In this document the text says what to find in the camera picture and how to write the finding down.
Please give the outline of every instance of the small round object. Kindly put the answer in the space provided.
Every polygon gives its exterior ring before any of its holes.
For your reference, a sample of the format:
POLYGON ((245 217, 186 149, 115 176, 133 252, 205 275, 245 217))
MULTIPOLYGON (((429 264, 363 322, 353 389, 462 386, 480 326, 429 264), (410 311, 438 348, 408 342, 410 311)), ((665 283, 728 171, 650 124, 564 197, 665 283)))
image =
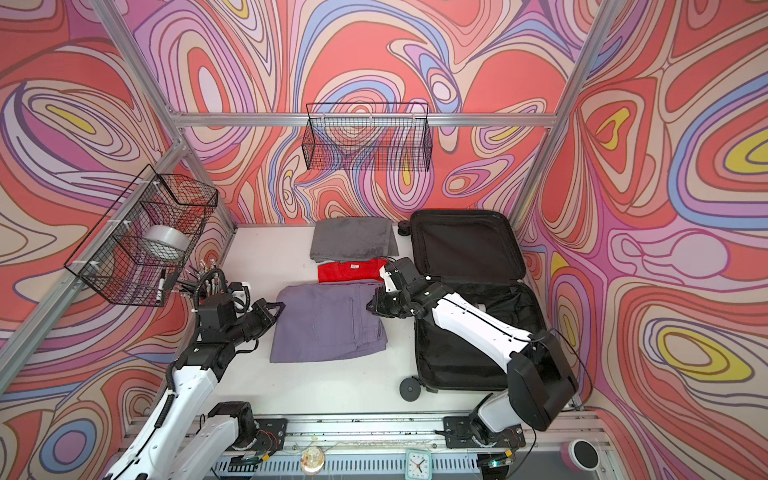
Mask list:
POLYGON ((184 258, 190 239, 179 230, 166 225, 153 225, 144 232, 141 247, 160 260, 177 261, 184 258))
POLYGON ((412 376, 400 382, 400 396, 407 402, 414 402, 422 394, 422 386, 412 376))
POLYGON ((309 447, 301 452, 301 469, 307 475, 315 475, 326 463, 326 455, 317 447, 309 447))
POLYGON ((575 472, 593 472, 600 464, 597 449, 584 439, 564 443, 560 448, 560 456, 566 466, 575 472))
POLYGON ((401 237, 407 237, 411 234, 411 222, 407 220, 400 220, 397 223, 397 233, 401 237))

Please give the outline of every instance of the black wire basket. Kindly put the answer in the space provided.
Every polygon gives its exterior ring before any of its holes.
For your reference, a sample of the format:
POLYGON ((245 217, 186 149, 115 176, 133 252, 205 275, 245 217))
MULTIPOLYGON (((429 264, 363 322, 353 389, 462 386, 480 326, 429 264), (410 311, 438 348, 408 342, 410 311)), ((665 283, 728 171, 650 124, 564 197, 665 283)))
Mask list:
POLYGON ((429 171, 429 105, 312 103, 306 105, 301 148, 307 170, 429 171))
MULTIPOLYGON (((218 203, 215 187, 154 169, 142 181, 145 171, 134 179, 142 184, 133 193, 139 195, 137 201, 120 220, 108 220, 117 225, 96 252, 86 260, 72 261, 101 221, 65 263, 67 270, 117 305, 165 305, 218 203), (157 232, 171 236, 158 239, 157 232)), ((121 197, 126 197, 128 188, 121 197)))

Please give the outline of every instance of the marker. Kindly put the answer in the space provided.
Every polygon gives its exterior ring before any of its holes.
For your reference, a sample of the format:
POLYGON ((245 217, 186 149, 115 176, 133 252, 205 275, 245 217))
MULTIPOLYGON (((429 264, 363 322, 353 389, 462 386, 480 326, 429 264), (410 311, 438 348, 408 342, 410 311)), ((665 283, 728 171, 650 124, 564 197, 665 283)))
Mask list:
POLYGON ((160 279, 157 281, 157 299, 155 303, 159 304, 163 301, 163 285, 165 285, 165 269, 160 271, 160 279))

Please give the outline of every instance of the colorful swirl pattern wall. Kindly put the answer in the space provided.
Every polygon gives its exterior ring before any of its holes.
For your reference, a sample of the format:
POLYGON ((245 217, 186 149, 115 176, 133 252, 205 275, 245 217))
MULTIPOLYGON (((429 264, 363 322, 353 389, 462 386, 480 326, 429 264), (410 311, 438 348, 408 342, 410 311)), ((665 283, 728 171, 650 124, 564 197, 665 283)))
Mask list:
MULTIPOLYGON (((0 45, 2 348, 169 140, 87 0, 0 1, 0 45)), ((213 218, 195 257, 218 257, 225 232, 213 218)), ((0 397, 0 478, 100 478, 188 320, 177 296, 150 309, 82 292, 0 397)))
POLYGON ((515 229, 632 478, 768 478, 768 3, 627 2, 515 229))
MULTIPOLYGON (((554 111, 591 2, 129 2, 124 18, 172 108, 306 112, 317 101, 426 101, 432 112, 554 111)), ((435 129, 428 173, 306 172, 301 128, 196 127, 187 136, 236 223, 420 208, 505 213, 543 135, 435 129)))

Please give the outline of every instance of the circular speaker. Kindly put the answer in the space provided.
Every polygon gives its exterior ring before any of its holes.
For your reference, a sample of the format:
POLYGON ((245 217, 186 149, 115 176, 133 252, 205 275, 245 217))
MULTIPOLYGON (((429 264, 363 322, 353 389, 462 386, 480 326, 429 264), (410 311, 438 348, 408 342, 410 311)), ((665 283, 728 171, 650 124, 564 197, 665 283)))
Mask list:
POLYGON ((600 458, 597 449, 588 441, 576 439, 560 448, 563 462, 576 472, 592 472, 598 469, 600 458))

